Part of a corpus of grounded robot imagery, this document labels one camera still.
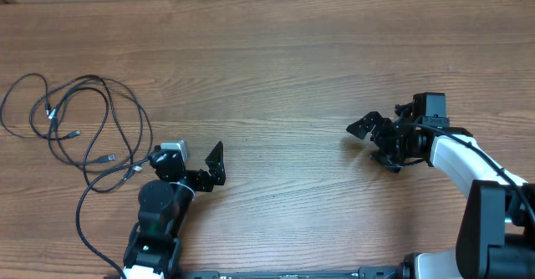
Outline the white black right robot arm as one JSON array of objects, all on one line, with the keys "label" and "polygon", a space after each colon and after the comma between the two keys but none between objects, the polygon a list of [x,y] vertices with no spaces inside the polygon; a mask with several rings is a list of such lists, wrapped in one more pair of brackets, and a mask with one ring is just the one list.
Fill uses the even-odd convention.
[{"label": "white black right robot arm", "polygon": [[360,278],[532,278],[534,186],[491,158],[462,127],[451,126],[443,93],[415,94],[395,106],[396,119],[377,111],[347,127],[377,149],[370,158],[397,173],[426,163],[466,197],[454,248],[413,253],[398,266],[362,267]]}]

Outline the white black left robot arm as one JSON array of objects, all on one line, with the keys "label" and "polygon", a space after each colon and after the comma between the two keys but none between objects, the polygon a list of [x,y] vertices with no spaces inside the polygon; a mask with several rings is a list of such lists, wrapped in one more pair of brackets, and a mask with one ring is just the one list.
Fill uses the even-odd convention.
[{"label": "white black left robot arm", "polygon": [[179,278],[181,242],[179,234],[189,207],[199,192],[211,192],[226,182],[224,145],[218,142],[205,158],[207,170],[186,168],[187,150],[183,140],[163,142],[143,160],[155,170],[156,180],[142,186],[138,194],[138,221],[133,225],[119,266],[92,246],[85,237],[80,214],[84,199],[94,185],[109,172],[94,179],[80,196],[75,226],[80,240],[96,256],[111,265],[122,279]]}]

